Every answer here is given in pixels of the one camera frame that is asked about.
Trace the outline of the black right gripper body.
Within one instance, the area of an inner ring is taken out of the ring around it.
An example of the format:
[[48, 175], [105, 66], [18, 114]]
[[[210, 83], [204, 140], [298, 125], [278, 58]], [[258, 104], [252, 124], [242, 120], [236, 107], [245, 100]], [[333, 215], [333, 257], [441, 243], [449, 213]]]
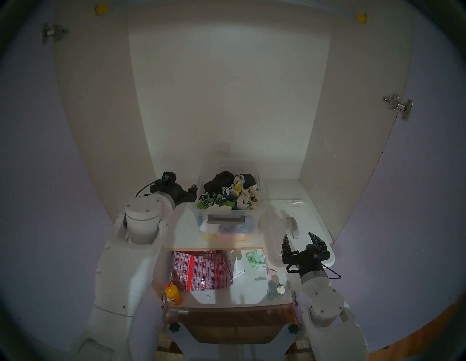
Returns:
[[291, 255], [282, 255], [283, 264], [286, 265], [287, 273], [298, 273], [304, 277], [308, 273], [324, 271], [322, 261], [328, 260], [331, 254], [329, 251], [319, 251], [314, 244], [308, 244], [304, 251], [291, 251]]

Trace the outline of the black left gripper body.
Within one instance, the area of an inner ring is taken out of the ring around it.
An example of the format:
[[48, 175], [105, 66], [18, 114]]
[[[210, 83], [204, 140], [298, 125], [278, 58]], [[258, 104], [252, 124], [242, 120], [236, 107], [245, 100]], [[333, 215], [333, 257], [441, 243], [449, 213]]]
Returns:
[[162, 192], [172, 198], [174, 204], [193, 203], [196, 199], [191, 199], [190, 195], [176, 182], [155, 181], [150, 185], [150, 193]]

